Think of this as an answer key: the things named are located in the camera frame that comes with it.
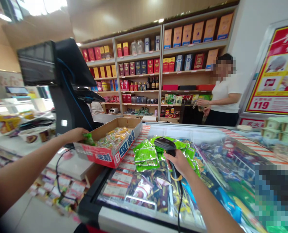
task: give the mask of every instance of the black cable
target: black cable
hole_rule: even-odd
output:
[[[179,202],[179,214],[180,214],[180,207],[182,206],[182,201],[183,201],[183,186],[182,186],[182,181],[179,181],[179,186],[180,186],[180,202]],[[179,225],[179,216],[177,217],[178,219],[178,231],[180,233],[180,225]]]
[[[67,198],[67,199],[69,199],[69,200],[75,201],[76,204],[77,204],[77,206],[78,206],[78,201],[77,201],[75,198],[66,197],[66,196],[65,196],[64,194],[62,194],[62,192],[60,191],[60,184],[59,184],[59,177],[60,177],[60,176],[58,175],[58,172],[57,172],[57,167],[58,167],[58,165],[59,165],[59,161],[60,161],[61,157],[62,157],[66,152],[68,152],[68,151],[70,151],[70,150],[72,150],[72,149],[74,149],[74,147],[66,150],[65,152],[63,152],[63,154],[61,154],[61,156],[59,157],[59,159],[58,159],[58,161],[57,161],[57,163],[56,163],[56,166],[55,166],[55,173],[56,173],[56,180],[57,180],[57,188],[58,188],[58,190],[59,190],[60,195],[61,195],[62,197],[64,197],[64,198]]]

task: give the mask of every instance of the freezer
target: freezer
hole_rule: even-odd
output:
[[[168,136],[194,148],[192,162],[202,181],[245,232],[265,232],[255,218],[255,166],[272,164],[242,142],[232,129],[198,125],[144,123],[146,130],[131,146],[117,169],[106,168],[79,205],[83,223],[106,232],[206,232],[191,189],[183,193],[171,179],[166,161],[157,169],[137,171],[133,148],[146,138]]]

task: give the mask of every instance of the handheld scanner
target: handheld scanner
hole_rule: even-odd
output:
[[[175,153],[175,150],[176,150],[176,145],[174,144],[174,142],[166,139],[166,138],[157,138],[155,140],[155,145],[158,146],[158,147],[161,147],[163,148],[167,154],[170,154],[172,156],[175,157],[176,153]],[[175,168],[174,164],[169,161],[171,167],[172,167],[172,173],[171,173],[171,177],[173,180],[176,180],[176,181],[180,181],[183,177],[182,175],[180,174],[180,172]]]

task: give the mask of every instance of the cash register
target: cash register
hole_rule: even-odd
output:
[[[73,38],[46,41],[17,50],[25,86],[49,86],[56,112],[56,134],[82,127],[92,131],[94,122],[87,104],[104,98],[87,87],[96,82]]]

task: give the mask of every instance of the floor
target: floor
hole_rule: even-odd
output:
[[[7,232],[73,233],[78,223],[60,216],[45,203],[25,193],[0,219]]]

